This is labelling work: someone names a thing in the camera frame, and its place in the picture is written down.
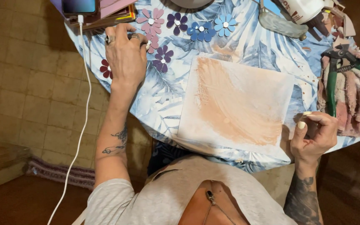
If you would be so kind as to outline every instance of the blue flower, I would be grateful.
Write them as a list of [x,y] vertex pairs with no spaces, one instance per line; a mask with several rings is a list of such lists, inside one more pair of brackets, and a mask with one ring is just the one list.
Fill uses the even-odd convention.
[[230,14],[227,14],[226,16],[221,15],[219,18],[216,18],[215,23],[217,25],[215,25],[214,29],[215,31],[219,31],[219,36],[223,37],[223,35],[225,35],[228,37],[230,36],[230,31],[233,32],[236,29],[234,25],[237,22]]
[[191,27],[187,29],[187,34],[191,35],[192,41],[198,39],[198,41],[205,40],[206,42],[210,42],[212,37],[215,36],[216,31],[212,29],[212,24],[209,22],[204,23],[202,26],[194,22]]

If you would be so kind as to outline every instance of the pink flower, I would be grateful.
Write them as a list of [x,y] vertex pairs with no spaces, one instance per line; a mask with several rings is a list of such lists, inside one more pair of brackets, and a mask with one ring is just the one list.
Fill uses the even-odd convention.
[[152,36],[155,36],[156,34],[162,33],[162,30],[160,29],[161,24],[165,23],[164,19],[160,19],[160,17],[163,15],[164,10],[154,8],[154,17],[151,18],[150,13],[147,9],[143,8],[143,14],[146,17],[138,17],[137,23],[144,23],[144,25],[141,27],[141,30],[145,31],[145,33],[150,33]]
[[110,70],[110,67],[109,67],[109,63],[107,62],[106,59],[103,59],[101,61],[101,63],[103,64],[101,67],[100,67],[100,71],[103,73],[103,76],[105,78],[108,78],[110,77],[111,79],[113,78],[113,74],[112,74],[112,71]]
[[145,35],[148,39],[148,44],[150,45],[150,48],[148,49],[148,53],[149,54],[153,54],[155,49],[157,49],[159,47],[157,41],[159,40],[159,38],[157,36],[152,36],[152,34],[146,34]]

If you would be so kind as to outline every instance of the necklace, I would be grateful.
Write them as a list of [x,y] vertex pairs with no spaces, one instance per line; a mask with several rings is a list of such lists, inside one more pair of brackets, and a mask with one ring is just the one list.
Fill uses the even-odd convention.
[[205,225],[206,218],[207,218],[207,216],[208,216],[208,214],[209,214],[210,208],[211,208],[213,205],[217,206],[217,207],[227,216],[227,218],[229,218],[229,220],[233,223],[233,225],[236,225],[236,224],[232,221],[232,219],[230,219],[230,217],[223,211],[223,209],[215,202],[215,197],[213,196],[213,193],[212,193],[211,191],[207,191],[207,192],[206,192],[206,197],[207,197],[207,199],[211,202],[211,204],[210,204],[210,206],[209,206],[209,208],[208,208],[208,210],[207,210],[208,212],[206,213],[206,216],[205,216],[203,225]]

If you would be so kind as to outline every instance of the silver ring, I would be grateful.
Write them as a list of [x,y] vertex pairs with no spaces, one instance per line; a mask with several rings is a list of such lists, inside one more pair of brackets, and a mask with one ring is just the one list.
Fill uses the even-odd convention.
[[107,35],[105,37],[105,43],[106,45],[109,45],[111,42],[114,42],[116,40],[116,36]]
[[138,34],[134,33],[131,35],[131,38],[137,38],[141,42],[141,38]]

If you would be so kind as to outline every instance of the hand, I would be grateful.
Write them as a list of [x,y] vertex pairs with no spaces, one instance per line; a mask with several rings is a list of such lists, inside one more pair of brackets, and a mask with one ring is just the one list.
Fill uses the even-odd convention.
[[305,114],[307,114],[307,119],[318,124],[318,129],[311,140],[306,140],[304,137],[307,125],[299,121],[291,140],[291,153],[296,163],[316,167],[319,157],[337,144],[338,120],[321,112],[305,112]]
[[137,90],[138,85],[145,78],[147,65],[147,38],[138,34],[138,38],[127,37],[127,32],[135,32],[136,28],[128,23],[118,24],[116,27],[107,27],[105,33],[116,39],[105,45],[106,59],[111,68],[113,79],[111,89],[121,94],[130,90]]

